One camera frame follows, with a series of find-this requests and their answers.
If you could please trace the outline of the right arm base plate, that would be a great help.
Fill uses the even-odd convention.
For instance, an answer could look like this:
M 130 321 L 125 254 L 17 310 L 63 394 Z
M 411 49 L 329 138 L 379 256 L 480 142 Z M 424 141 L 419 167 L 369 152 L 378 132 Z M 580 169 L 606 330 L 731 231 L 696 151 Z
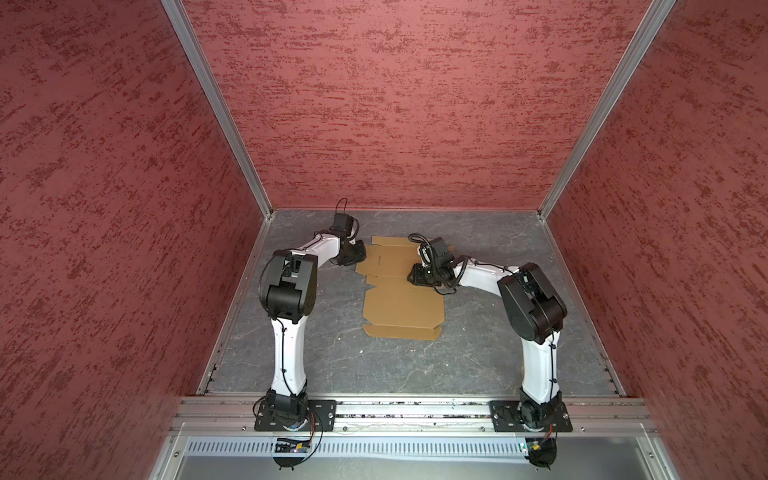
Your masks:
M 532 400 L 495 400 L 489 402 L 494 431 L 513 433 L 570 433 L 573 426 L 563 400 L 554 398 L 538 404 Z

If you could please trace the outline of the brown cardboard box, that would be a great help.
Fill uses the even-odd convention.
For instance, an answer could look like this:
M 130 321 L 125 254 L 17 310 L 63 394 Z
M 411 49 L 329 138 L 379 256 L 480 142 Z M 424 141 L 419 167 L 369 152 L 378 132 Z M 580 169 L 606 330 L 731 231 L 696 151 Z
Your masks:
M 411 284 L 407 276 L 421 262 L 418 245 L 404 237 L 374 236 L 356 272 L 366 277 L 363 318 L 373 338 L 435 341 L 445 322 L 443 297 Z

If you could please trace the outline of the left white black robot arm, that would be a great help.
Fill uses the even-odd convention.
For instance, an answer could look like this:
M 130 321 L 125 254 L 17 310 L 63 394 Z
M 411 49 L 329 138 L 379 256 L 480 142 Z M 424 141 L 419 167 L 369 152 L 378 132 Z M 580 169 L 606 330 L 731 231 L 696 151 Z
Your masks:
M 331 263 L 356 265 L 367 257 L 363 241 L 322 231 L 306 245 L 273 253 L 260 277 L 259 300 L 273 330 L 275 354 L 266 415 L 296 430 L 310 417 L 304 343 L 318 294 L 318 271 Z

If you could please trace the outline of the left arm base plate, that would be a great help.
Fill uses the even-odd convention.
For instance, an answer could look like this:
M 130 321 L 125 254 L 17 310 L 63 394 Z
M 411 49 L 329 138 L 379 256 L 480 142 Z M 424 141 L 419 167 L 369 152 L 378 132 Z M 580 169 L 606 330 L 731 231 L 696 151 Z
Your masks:
M 294 412 L 279 410 L 267 400 L 252 406 L 254 430 L 288 433 L 325 433 L 334 429 L 338 402 L 310 399 L 299 404 Z

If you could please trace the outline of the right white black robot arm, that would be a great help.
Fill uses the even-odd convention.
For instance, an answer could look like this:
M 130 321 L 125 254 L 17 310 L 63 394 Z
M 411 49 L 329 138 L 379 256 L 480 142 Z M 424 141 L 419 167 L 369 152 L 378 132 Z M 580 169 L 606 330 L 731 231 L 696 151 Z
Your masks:
M 555 412 L 562 404 L 557 356 L 567 307 L 537 264 L 508 267 L 469 257 L 459 262 L 422 261 L 412 266 L 407 281 L 441 295 L 464 287 L 498 296 L 523 347 L 519 421 L 529 431 L 555 423 Z

